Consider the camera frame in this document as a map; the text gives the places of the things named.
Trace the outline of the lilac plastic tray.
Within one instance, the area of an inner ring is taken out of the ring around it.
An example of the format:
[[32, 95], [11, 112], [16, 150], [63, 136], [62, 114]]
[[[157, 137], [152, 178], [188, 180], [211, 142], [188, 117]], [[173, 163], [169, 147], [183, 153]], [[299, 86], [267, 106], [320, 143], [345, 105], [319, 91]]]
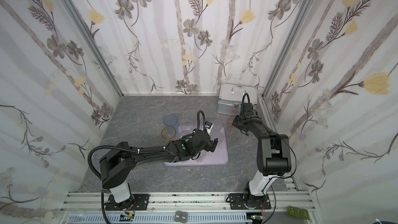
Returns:
[[220, 166], [228, 163], [228, 149], [225, 129], [219, 126], [215, 131], [210, 132], [211, 139], [218, 139], [218, 144], [214, 152], [202, 150], [200, 155], [195, 160], [187, 160], [183, 162], [164, 164], [167, 167], [188, 167], [188, 166]]

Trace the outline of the pink plastic cup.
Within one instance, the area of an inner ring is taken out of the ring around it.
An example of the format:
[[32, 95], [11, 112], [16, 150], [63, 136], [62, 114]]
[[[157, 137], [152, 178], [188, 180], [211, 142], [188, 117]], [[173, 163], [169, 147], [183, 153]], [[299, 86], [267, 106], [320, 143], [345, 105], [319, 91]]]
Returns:
[[228, 119], [228, 129], [231, 130], [231, 131], [235, 129], [235, 127], [233, 126], [234, 119], [235, 119], [235, 116], [231, 116]]

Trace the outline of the clear frosted tall tumbler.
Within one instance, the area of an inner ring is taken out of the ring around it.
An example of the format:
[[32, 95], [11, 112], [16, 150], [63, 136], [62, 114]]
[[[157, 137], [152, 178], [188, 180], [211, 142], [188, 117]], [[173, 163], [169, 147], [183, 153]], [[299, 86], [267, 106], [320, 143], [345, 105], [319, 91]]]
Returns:
[[220, 120], [220, 119], [215, 119], [213, 122], [213, 130], [214, 131], [217, 131], [217, 132], [220, 132], [221, 131], [221, 129], [222, 129], [222, 121]]

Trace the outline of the clear faceted glass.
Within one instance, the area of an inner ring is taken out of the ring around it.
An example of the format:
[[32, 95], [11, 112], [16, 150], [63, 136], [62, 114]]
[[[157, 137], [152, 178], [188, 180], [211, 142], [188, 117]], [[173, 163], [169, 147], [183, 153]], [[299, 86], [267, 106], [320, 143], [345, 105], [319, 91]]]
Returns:
[[192, 132], [192, 130], [194, 129], [193, 122], [187, 119], [182, 120], [179, 127], [181, 132]]

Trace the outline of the yellow plastic tumbler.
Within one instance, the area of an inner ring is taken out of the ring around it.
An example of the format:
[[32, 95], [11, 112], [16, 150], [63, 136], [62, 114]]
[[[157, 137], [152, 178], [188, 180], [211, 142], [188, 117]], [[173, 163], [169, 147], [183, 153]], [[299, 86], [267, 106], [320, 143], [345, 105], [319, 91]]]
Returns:
[[166, 126], [161, 131], [161, 136], [166, 143], [177, 140], [177, 131], [173, 126]]

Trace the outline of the blue frosted plastic tumbler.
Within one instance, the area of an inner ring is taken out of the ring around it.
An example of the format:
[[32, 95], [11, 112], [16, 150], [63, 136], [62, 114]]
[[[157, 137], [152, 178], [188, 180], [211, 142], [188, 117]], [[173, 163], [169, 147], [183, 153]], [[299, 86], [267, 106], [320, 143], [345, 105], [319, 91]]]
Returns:
[[167, 115], [164, 117], [163, 122], [166, 126], [173, 127], [178, 132], [178, 117], [176, 115]]

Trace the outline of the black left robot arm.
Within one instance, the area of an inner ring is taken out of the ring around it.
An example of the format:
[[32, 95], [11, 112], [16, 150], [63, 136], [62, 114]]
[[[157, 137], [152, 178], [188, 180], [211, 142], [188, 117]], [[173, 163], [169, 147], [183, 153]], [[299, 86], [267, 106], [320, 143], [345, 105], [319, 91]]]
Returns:
[[101, 145], [93, 148], [87, 157], [90, 170], [101, 180], [101, 211], [105, 222], [110, 223], [106, 211], [128, 211], [137, 203], [126, 182], [129, 173], [145, 163], [184, 162], [198, 157], [201, 151], [214, 152], [219, 143], [207, 131], [198, 130], [171, 141], [164, 146], [133, 147], [128, 142], [116, 146]]

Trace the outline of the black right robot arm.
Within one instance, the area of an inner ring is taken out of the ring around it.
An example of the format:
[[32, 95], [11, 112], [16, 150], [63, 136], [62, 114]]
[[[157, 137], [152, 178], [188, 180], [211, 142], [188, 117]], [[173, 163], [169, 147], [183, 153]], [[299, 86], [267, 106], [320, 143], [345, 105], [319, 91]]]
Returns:
[[274, 181], [285, 179], [285, 174], [292, 169], [289, 139], [271, 130], [250, 103], [242, 104], [232, 126], [242, 134], [252, 134], [257, 139], [257, 172], [244, 188], [242, 199], [234, 201], [248, 209], [270, 209], [266, 192]]

